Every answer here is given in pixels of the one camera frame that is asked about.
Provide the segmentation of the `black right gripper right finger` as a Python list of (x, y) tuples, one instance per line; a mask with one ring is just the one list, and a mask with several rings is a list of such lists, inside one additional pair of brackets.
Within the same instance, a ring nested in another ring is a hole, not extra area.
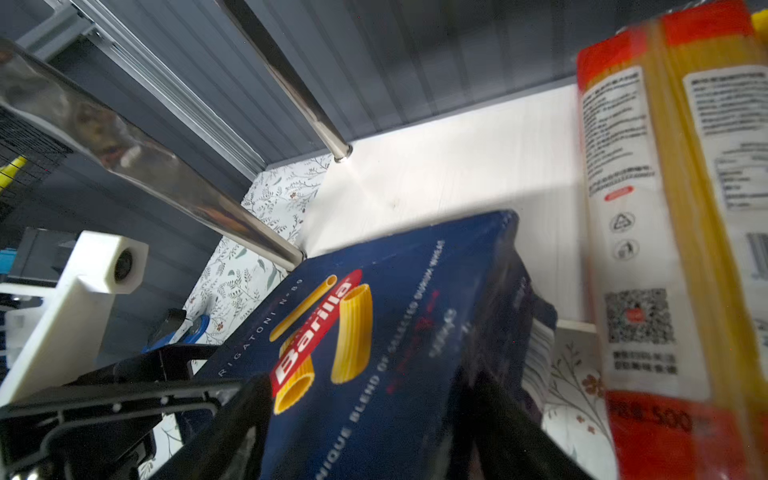
[(488, 374), (471, 389), (472, 435), (486, 479), (588, 479), (590, 476)]

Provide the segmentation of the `blue Barilla rigatoni box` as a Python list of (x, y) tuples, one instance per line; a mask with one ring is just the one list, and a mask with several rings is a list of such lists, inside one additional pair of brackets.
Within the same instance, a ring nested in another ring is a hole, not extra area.
[(271, 381), (263, 479), (465, 476), (492, 379), (539, 423), (557, 314), (519, 256), (518, 215), (489, 212), (303, 262), (198, 370)]

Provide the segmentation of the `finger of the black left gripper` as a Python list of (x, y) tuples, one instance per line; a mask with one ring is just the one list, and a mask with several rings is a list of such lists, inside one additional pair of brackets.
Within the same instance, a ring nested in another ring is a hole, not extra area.
[(4, 479), (131, 479), (169, 414), (215, 415), (240, 380), (196, 379), (211, 345), (174, 344), (86, 373), (1, 409)]

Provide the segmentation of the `red spaghetti bag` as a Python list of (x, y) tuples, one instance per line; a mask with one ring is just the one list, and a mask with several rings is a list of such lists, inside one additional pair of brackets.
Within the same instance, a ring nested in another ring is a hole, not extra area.
[(742, 1), (577, 57), (590, 309), (623, 479), (767, 475), (767, 50)]

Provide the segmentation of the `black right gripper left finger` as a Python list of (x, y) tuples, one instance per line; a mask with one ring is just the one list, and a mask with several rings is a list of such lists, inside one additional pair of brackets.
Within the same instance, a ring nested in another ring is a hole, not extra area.
[(249, 379), (154, 479), (258, 479), (272, 416), (269, 377)]

